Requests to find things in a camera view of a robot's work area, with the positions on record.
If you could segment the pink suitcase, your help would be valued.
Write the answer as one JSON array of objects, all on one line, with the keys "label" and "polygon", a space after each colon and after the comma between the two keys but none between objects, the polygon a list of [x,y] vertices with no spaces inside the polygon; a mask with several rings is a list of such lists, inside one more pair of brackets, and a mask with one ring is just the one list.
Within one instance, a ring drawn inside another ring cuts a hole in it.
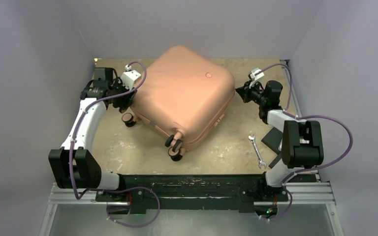
[{"label": "pink suitcase", "polygon": [[148,68],[123,123],[146,123],[165,137],[173,161],[198,147],[220,122],[235,93],[223,66],[186,46],[174,46]]}]

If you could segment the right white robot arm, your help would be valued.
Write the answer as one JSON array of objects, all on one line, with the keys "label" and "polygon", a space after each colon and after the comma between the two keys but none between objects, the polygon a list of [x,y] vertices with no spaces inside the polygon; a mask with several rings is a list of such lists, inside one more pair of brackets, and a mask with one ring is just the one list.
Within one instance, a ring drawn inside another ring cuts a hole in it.
[{"label": "right white robot arm", "polygon": [[301,170],[318,166],[324,159],[321,126],[317,121],[296,118],[280,106],[281,83],[270,80],[265,86],[260,82],[245,82],[236,88],[244,103],[258,105],[259,118],[282,133],[281,160],[265,174],[265,182],[257,186],[257,195],[268,200]]}]

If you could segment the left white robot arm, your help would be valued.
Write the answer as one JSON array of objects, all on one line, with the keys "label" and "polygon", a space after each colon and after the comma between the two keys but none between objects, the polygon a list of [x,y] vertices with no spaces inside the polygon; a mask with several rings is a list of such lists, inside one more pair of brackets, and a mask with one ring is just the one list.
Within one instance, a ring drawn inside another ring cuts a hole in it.
[{"label": "left white robot arm", "polygon": [[92,155],[98,125],[107,108],[125,111],[137,93],[141,74],[128,65],[121,76],[111,67],[97,67],[80,93],[80,107],[72,129],[59,149],[49,152],[48,160],[57,186],[61,189],[103,189],[114,201],[127,195],[119,174],[104,172]]}]

